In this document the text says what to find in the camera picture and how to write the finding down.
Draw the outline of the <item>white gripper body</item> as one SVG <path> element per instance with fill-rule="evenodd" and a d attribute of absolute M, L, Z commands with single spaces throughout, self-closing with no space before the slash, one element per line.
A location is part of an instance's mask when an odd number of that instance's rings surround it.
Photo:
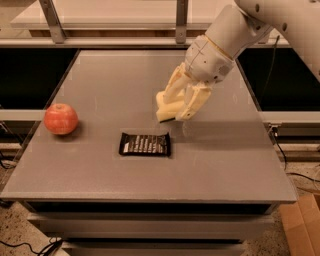
<path fill-rule="evenodd" d="M 196 81 L 223 81 L 233 66 L 234 61 L 205 35 L 198 36 L 186 51 L 185 70 Z"/>

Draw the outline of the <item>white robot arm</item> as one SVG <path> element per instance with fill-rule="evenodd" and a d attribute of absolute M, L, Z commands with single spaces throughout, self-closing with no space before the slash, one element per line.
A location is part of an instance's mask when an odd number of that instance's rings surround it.
<path fill-rule="evenodd" d="M 225 79 L 235 60 L 272 30 L 282 35 L 314 76 L 320 73 L 319 0 L 234 0 L 192 42 L 166 88 L 156 95 L 160 122 L 192 118 L 212 85 Z"/>

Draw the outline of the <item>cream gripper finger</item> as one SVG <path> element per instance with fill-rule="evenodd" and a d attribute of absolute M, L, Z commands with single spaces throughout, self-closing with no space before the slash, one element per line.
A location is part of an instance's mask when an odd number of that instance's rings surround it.
<path fill-rule="evenodd" d="M 191 119 L 206 103 L 212 93 L 212 88 L 203 82 L 197 85 L 188 84 L 185 89 L 184 103 L 177 112 L 175 119 L 185 121 Z"/>
<path fill-rule="evenodd" d="M 185 88 L 192 82 L 192 77 L 186 71 L 186 65 L 182 62 L 172 73 L 164 90 L 163 101 L 165 104 L 182 101 L 185 96 Z"/>

